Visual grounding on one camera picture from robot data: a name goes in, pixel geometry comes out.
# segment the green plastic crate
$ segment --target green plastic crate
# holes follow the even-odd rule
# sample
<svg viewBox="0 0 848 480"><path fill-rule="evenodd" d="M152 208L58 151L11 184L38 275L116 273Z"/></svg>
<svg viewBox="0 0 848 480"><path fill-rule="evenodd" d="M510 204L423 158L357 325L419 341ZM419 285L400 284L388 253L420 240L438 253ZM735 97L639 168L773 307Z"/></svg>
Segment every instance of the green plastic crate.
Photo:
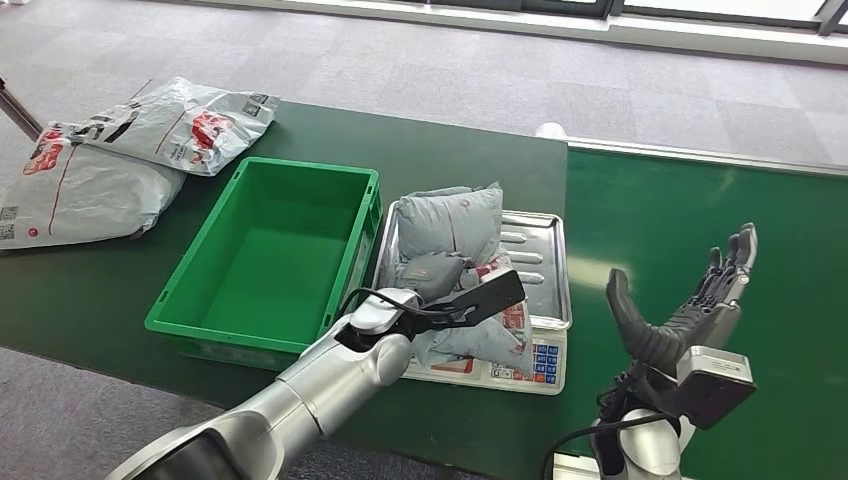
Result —
<svg viewBox="0 0 848 480"><path fill-rule="evenodd" d="M145 326L185 355L284 368L364 280L377 180L364 168L243 160Z"/></svg>

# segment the plastic mailer bag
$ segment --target plastic mailer bag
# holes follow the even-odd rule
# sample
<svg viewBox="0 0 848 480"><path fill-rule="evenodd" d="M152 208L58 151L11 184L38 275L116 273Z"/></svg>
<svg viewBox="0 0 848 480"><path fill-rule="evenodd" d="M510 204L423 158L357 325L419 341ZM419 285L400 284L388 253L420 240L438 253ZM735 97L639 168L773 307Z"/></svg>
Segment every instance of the plastic mailer bag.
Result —
<svg viewBox="0 0 848 480"><path fill-rule="evenodd" d="M405 258L458 252L482 265L500 244L503 190L493 183L416 192L398 201L398 249Z"/></svg>
<svg viewBox="0 0 848 480"><path fill-rule="evenodd" d="M78 134L89 145L212 176L265 133L279 102L176 77L94 115Z"/></svg>
<svg viewBox="0 0 848 480"><path fill-rule="evenodd" d="M473 288L487 274L511 267L506 251L499 249L491 262L463 274L460 283L466 289ZM527 303L522 301L513 305L474 327L419 334L412 340L412 351L427 367L451 361L459 355L500 363L532 374L533 327Z"/></svg>
<svg viewBox="0 0 848 480"><path fill-rule="evenodd" d="M51 122L0 198L0 250L92 242L149 230L185 174L74 140Z"/></svg>
<svg viewBox="0 0 848 480"><path fill-rule="evenodd" d="M474 190L468 187L416 192L398 201L398 249L401 262L427 253L454 253L474 261L455 291L480 284L499 268L511 268L500 248L503 191L494 183ZM405 265L398 265L401 271ZM460 356L500 363L524 373L533 369L533 328L525 302L480 322L474 327L430 331L412 341L416 358L424 366Z"/></svg>

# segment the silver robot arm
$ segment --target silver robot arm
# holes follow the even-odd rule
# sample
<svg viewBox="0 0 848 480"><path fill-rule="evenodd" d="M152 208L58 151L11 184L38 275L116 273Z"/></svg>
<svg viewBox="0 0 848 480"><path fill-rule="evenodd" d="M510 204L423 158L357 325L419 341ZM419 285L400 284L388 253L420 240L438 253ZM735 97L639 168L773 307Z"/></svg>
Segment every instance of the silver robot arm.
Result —
<svg viewBox="0 0 848 480"><path fill-rule="evenodd" d="M358 289L370 293L365 302L340 318L274 383L216 418L165 434L106 479L278 478L319 438L331 435L377 391L400 378L416 334L473 326L524 300L518 274L504 270L450 302L421 306L417 287L444 294L456 281L452 275L458 278L461 267L449 269L451 278L436 279L444 288L427 281L435 264L450 263L445 258L425 259L410 288Z"/></svg>
<svg viewBox="0 0 848 480"><path fill-rule="evenodd" d="M590 437L603 479L680 479L681 454L695 428L714 426L756 390L748 359L720 349L739 319L757 245L749 223L730 237L724 259L712 249L692 296L661 326L642 319L625 273L610 272L607 300L633 363L598 396L593 426L613 427Z"/></svg>

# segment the qr code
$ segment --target qr code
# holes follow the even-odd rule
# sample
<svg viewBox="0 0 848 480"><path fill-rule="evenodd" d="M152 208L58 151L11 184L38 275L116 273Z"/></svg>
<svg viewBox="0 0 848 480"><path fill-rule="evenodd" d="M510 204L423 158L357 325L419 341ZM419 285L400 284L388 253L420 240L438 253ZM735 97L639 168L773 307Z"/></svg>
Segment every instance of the qr code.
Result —
<svg viewBox="0 0 848 480"><path fill-rule="evenodd" d="M15 239L15 224L10 223L8 225L0 225L0 240L14 240Z"/></svg>
<svg viewBox="0 0 848 480"><path fill-rule="evenodd" d="M263 95L261 93L254 93L250 96L250 99L259 105L265 105L265 102L268 101L268 95Z"/></svg>
<svg viewBox="0 0 848 480"><path fill-rule="evenodd" d="M0 220L14 220L18 217L18 207L0 208Z"/></svg>
<svg viewBox="0 0 848 480"><path fill-rule="evenodd" d="M241 111L250 115L251 117L255 117L256 115L259 115L260 108L261 107L259 105L256 105L255 103L247 103L244 105L244 108L242 108Z"/></svg>

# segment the gray carpet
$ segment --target gray carpet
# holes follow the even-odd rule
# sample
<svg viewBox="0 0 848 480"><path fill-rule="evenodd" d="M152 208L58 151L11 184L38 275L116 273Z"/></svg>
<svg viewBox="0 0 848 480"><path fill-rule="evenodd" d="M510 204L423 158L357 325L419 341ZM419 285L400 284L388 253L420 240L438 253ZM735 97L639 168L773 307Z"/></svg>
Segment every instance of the gray carpet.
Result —
<svg viewBox="0 0 848 480"><path fill-rule="evenodd" d="M0 72L43 121L86 118L182 75L512 133L555 121L575 136L848 164L848 74L832 68L183 3L33 0L0 5ZM30 151L0 116L0 196ZM0 349L0 478L101 478L216 412ZM324 443L292 478L470 477Z"/></svg>

